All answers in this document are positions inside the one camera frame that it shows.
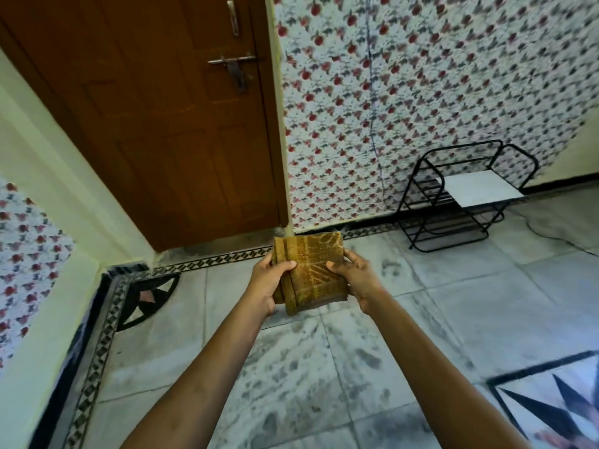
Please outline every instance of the floral wallpaper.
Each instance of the floral wallpaper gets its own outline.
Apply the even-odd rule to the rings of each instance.
[[[0,178],[0,376],[73,246],[31,199]]]
[[[599,0],[274,0],[274,12],[296,229],[396,210],[435,147],[499,138],[546,167],[597,102]],[[510,178],[528,172],[503,160]]]

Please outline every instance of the door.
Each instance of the door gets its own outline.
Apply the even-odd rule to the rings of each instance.
[[[227,1],[0,3],[74,143],[158,251],[286,223],[258,63],[239,62],[243,92],[208,63],[257,55],[251,2]]]

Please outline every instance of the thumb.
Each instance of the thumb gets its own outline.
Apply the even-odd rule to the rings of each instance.
[[[283,272],[294,269],[296,267],[296,265],[297,265],[297,262],[294,260],[291,260],[290,262],[281,262],[281,263],[275,264],[271,268],[271,271],[274,271],[278,277],[281,277],[283,275]]]
[[[329,269],[329,271],[334,272],[335,274],[342,275],[343,277],[345,277],[345,274],[348,270],[348,265],[345,262],[343,262],[343,263],[326,262],[326,267]]]

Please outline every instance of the forearm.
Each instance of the forearm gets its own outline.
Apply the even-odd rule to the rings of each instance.
[[[368,309],[444,449],[528,447],[391,295],[380,293]]]
[[[199,449],[222,409],[264,319],[244,298],[181,377],[142,419],[122,449]]]

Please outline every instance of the black cable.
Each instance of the black cable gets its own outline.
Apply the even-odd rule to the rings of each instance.
[[[572,246],[572,247],[574,247],[575,249],[578,249],[578,250],[580,250],[581,252],[587,253],[588,255],[592,255],[592,256],[594,256],[594,257],[599,257],[599,255],[597,255],[597,254],[594,254],[593,252],[589,252],[588,250],[586,250],[586,249],[584,249],[584,248],[580,247],[579,245],[576,245],[576,244],[574,244],[572,241],[569,241],[569,240],[567,240],[567,239],[564,239],[564,238],[558,238],[557,236],[548,236],[548,235],[546,235],[546,234],[540,234],[540,233],[539,233],[539,232],[537,232],[537,231],[536,231],[534,228],[532,228],[532,227],[531,227],[531,225],[530,225],[530,220],[528,220],[528,217],[526,217],[526,216],[525,216],[525,215],[523,215],[523,214],[520,214],[518,211],[514,211],[514,210],[513,210],[513,209],[511,209],[511,208],[510,208],[509,210],[507,210],[507,211],[513,212],[514,214],[516,214],[516,215],[520,216],[521,218],[523,218],[523,219],[524,219],[524,221],[526,222],[526,226],[528,227],[528,229],[529,229],[529,230],[530,230],[532,233],[536,234],[537,236],[540,236],[541,238],[553,239],[553,240],[555,240],[555,241],[563,241],[563,242],[565,242],[566,244],[568,244],[568,245],[571,245],[571,246]]]
[[[373,57],[372,52],[370,50],[370,0],[366,0],[365,2],[366,9],[366,50],[368,54],[368,74],[370,76],[370,145],[372,147],[373,153],[376,156],[377,166],[378,166],[378,177],[380,179],[380,184],[383,190],[383,203],[388,211],[396,211],[391,208],[387,204],[387,197],[385,196],[385,177],[383,176],[383,166],[380,163],[380,157],[378,155],[378,151],[376,150],[376,144],[374,143],[374,121],[376,120],[376,110],[374,107],[374,103],[376,102],[376,91],[374,90],[374,74],[373,74]]]

